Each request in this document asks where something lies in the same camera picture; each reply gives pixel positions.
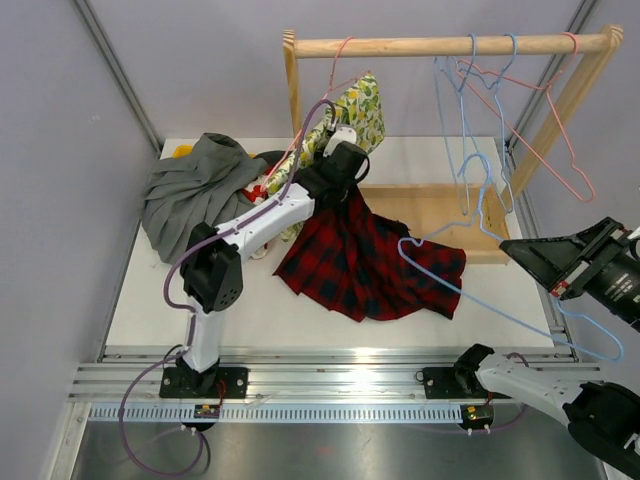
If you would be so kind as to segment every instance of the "clothing rack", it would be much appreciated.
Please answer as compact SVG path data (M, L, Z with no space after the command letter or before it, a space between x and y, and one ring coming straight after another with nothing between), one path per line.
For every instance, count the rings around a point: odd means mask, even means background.
M561 122L566 125L576 113L589 91L596 83L600 74L622 44L623 30L619 25L605 25L600 33L576 35L578 40L578 54L583 57L575 68L571 78L555 101L556 111ZM523 35L518 36L518 55L564 55L574 50L573 40L566 35ZM289 86L289 103L294 136L302 126L300 78L298 74L298 59L333 58L343 43L337 40L302 40L297 39L293 30L284 32L284 59ZM435 56L470 56L472 54L472 39L470 37L440 37L440 38L354 38L343 46L340 57L435 57ZM476 38L476 56L480 55L512 55L513 41L508 36L489 36ZM531 146L543 158L549 154L554 143L561 135L553 115L549 113L536 133ZM530 152L527 152L518 163L511 175L511 188L514 198L517 198L526 188L533 177L540 162ZM443 207L457 202L454 185L448 185L443 191L442 185L386 185L382 195L397 204L398 198L407 199L414 203L415 211L423 211L420 219L421 229L427 228L429 210L442 210ZM376 186L377 196L380 197L380 186ZM394 199L393 191L398 195ZM508 189L503 189L500 197L505 205L510 205ZM496 234L504 235L506 229L506 213L502 208L497 192L487 192L485 202L485 225ZM441 225L433 225L434 230ZM465 248L469 263L506 263L507 257L499 250L497 242L488 242L481 238L483 235L479 227L466 229L460 235L447 236L446 243L451 246ZM469 248L469 242L478 248Z

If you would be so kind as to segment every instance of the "red cloth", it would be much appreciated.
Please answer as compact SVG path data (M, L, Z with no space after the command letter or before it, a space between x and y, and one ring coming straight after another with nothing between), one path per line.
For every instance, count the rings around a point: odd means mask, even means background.
M369 210L357 188L335 209L318 212L274 275L296 294L304 293L357 322L365 317L393 320L422 308L451 319L459 295L432 280L398 253L398 240L409 236L403 223ZM417 263L461 287L464 250L424 242L403 245Z

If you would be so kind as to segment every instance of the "white table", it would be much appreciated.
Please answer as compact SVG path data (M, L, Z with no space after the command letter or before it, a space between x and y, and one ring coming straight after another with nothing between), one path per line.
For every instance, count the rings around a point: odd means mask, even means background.
M163 158L178 145L197 139L171 139ZM238 139L251 153L284 149L288 139ZM492 163L499 183L499 159L492 138L478 139ZM462 157L462 141L450 139L454 158ZM468 171L470 182L482 182L480 163ZM443 139L391 137L371 155L368 183L451 183ZM515 214L507 216L511 238L521 238ZM328 312L304 295L296 296L279 277L272 276L288 244L278 240L262 260L244 265L244 292L228 310L223 347L278 348L397 348L464 347L479 342L493 347L551 347L550 339L526 330L467 298L462 298L453 321L421 310L396 321L362 323ZM140 229L113 318L107 345L172 345L184 341L187 314L169 308L162 299L162 284L169 266L151 249ZM486 302L548 331L533 279L518 265L470 265L463 288ZM183 301L179 276L171 285L174 300Z

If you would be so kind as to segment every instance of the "yellow floral fabric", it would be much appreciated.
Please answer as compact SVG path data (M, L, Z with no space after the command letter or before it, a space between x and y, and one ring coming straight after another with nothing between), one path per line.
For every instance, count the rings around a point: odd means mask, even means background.
M358 146L367 153L371 153L384 139L384 120L378 82L371 73L367 73L349 88L335 102L338 123L352 126L358 134ZM327 127L331 122L331 111L327 109L323 119L304 138L300 154L300 165L304 168L311 164L313 155L318 148L324 148L327 143ZM274 172L266 188L269 195L273 195L286 183L289 172L293 167L295 152L285 160ZM298 236L302 224L294 225L282 232L285 241Z

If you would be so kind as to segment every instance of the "gray wall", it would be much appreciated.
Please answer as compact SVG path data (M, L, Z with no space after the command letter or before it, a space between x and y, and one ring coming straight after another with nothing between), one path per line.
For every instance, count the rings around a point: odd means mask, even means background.
M282 30L301 38L423 37L555 33L580 0L91 0L160 135L288 137L291 121ZM535 83L547 57L518 58L510 73ZM505 58L483 65L499 67ZM327 88L330 60L300 63L304 110ZM342 59L336 83L371 69L380 82L390 135L440 135L430 59ZM446 89L450 133L458 107ZM514 122L529 92L505 86ZM497 135L491 112L468 94L477 134Z
M607 215L629 227L640 224L640 160L635 145L640 128L640 95L637 91L640 30L630 21L634 18L640 18L640 2L604 1L589 23L590 32L597 32L606 23L619 23L626 27L622 47L568 127L577 163L591 177L597 197L587 204L579 202L541 167L529 192L543 236L570 234L597 223ZM580 177L566 167L569 156L561 142L548 160L566 174L570 183L581 187L580 192L585 196L588 194ZM586 296L570 305L574 310L590 314L618 334L627 350L626 359L622 365L607 365L608 376L640 393L640 375L637 373L640 335ZM615 345L603 334L580 320L572 323L575 324L577 341L615 355Z
M153 157L71 2L5 2L0 44L0 465L36 479Z

